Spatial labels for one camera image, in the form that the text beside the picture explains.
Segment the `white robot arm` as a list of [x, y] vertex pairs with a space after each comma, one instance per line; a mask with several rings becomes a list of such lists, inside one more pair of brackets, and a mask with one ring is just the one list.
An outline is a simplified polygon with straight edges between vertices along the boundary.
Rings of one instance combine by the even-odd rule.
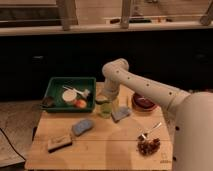
[[114, 100], [124, 85], [176, 115], [173, 171], [213, 171], [213, 93], [189, 93], [129, 72], [126, 59], [106, 63], [103, 94]]

